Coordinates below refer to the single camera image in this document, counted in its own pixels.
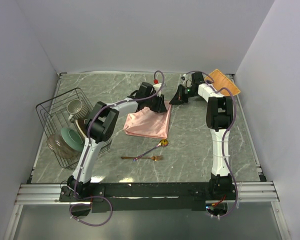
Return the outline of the aluminium rail frame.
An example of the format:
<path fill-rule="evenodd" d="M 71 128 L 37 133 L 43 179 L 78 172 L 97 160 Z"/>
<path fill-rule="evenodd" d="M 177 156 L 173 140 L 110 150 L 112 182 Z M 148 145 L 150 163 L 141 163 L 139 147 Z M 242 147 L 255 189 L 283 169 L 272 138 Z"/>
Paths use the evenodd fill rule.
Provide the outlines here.
<path fill-rule="evenodd" d="M 13 214 L 10 218 L 4 238 L 11 240 L 15 236 L 19 222 L 19 214 L 25 205 L 72 205 L 68 202 L 60 202 L 61 188 L 66 186 L 60 184 L 22 184 L 14 201 Z M 270 202 L 280 236 L 284 240 L 291 239 L 291 235 L 279 204 L 280 199 L 273 182 L 238 182 L 235 200 L 224 200 L 224 203 L 261 203 Z"/>

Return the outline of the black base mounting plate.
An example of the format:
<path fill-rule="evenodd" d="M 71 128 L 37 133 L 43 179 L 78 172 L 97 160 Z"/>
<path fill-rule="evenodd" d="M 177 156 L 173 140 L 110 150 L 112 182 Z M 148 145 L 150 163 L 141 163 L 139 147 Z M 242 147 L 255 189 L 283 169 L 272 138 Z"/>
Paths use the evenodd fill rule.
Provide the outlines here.
<path fill-rule="evenodd" d="M 233 201 L 237 190 L 208 182 L 90 183 L 85 189 L 63 186 L 62 203 L 87 204 L 92 213 L 110 211 L 205 211 L 207 202 Z"/>

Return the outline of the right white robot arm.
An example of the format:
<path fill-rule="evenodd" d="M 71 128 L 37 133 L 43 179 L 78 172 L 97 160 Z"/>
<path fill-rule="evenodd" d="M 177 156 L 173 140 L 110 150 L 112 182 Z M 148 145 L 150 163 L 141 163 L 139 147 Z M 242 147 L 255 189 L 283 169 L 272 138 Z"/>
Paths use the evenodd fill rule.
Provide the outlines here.
<path fill-rule="evenodd" d="M 207 102 L 206 126 L 210 129 L 213 150 L 208 192 L 218 200 L 234 189 L 229 167 L 229 134 L 237 113 L 233 103 L 238 90 L 231 90 L 233 83 L 218 69 L 210 74 L 190 71 L 181 79 L 171 105 L 185 104 L 189 98 L 197 96 Z"/>

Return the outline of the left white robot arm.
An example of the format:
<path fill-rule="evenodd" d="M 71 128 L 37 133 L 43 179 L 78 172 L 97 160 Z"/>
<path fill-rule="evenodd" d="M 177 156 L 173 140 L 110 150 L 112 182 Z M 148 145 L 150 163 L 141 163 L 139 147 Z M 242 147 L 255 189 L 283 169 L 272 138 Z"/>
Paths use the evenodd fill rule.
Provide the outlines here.
<path fill-rule="evenodd" d="M 136 113 L 142 107 L 150 108 L 155 113 L 167 110 L 164 95 L 161 93 L 164 85 L 164 83 L 152 85 L 143 82 L 138 90 L 121 101 L 110 104 L 99 101 L 95 104 L 85 125 L 86 137 L 79 162 L 67 180 L 67 187 L 76 200 L 84 201 L 92 192 L 89 185 L 94 162 L 101 148 L 111 138 L 120 116 Z"/>

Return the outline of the teal green bowl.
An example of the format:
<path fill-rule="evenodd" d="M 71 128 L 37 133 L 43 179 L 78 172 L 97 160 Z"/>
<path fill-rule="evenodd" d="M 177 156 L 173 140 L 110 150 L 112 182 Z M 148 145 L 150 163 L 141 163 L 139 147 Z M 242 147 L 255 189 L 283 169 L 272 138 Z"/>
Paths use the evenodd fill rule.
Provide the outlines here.
<path fill-rule="evenodd" d="M 73 150 L 77 152 L 82 152 L 84 149 L 84 141 L 81 138 L 80 134 L 77 133 L 74 129 L 69 127 L 63 127 L 60 130 L 60 134 L 64 142 Z"/>

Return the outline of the pink satin napkin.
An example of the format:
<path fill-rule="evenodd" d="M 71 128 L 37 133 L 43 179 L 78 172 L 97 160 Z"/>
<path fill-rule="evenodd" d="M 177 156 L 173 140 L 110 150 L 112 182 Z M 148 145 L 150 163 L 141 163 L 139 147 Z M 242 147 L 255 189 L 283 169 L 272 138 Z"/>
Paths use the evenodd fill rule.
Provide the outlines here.
<path fill-rule="evenodd" d="M 167 112 L 157 113 L 148 107 L 127 115 L 123 131 L 130 136 L 167 139 L 172 106 L 164 102 Z"/>

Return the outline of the grey striped mug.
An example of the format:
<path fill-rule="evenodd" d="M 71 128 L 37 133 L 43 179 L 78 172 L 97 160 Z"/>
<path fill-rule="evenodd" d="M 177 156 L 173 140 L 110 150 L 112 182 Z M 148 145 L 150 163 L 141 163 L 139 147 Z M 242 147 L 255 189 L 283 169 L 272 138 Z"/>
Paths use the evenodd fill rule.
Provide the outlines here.
<path fill-rule="evenodd" d="M 68 120 L 73 123 L 75 120 L 78 120 L 79 118 L 85 118 L 90 114 L 90 109 L 87 104 L 85 104 L 80 99 L 74 99 L 71 100 L 66 110 L 69 114 Z"/>

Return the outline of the rose gold fork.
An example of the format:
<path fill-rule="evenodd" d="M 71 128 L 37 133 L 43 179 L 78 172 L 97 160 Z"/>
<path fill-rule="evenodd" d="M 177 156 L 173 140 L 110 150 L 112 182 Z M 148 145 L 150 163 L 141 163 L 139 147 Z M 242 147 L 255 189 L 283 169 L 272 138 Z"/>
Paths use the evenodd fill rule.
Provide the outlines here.
<path fill-rule="evenodd" d="M 140 160 L 140 159 L 149 159 L 149 160 L 152 160 L 152 161 L 160 161 L 160 160 L 164 159 L 164 157 L 162 155 L 155 155 L 155 156 L 151 156 L 151 157 L 145 157 L 145 156 L 142 156 L 142 157 L 121 156 L 120 158 L 123 159 L 123 160 L 132 159 L 133 161 Z"/>

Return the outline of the clear glass bowl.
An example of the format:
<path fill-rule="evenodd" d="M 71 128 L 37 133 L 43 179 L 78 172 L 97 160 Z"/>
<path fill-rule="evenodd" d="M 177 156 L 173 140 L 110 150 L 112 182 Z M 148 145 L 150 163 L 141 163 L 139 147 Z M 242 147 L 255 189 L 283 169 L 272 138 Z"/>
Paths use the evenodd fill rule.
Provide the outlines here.
<path fill-rule="evenodd" d="M 46 140 L 49 149 L 63 159 L 71 159 L 79 153 L 72 149 L 59 134 L 51 134 Z"/>

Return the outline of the brown ceramic plate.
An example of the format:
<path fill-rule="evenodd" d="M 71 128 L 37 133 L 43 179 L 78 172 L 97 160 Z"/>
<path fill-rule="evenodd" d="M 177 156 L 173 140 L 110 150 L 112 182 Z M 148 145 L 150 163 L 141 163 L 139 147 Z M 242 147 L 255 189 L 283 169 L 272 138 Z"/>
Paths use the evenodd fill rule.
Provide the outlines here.
<path fill-rule="evenodd" d="M 75 125 L 78 133 L 80 134 L 82 139 L 85 139 L 87 137 L 87 128 L 86 128 L 86 123 L 85 119 L 83 118 L 78 118 L 75 120 Z"/>

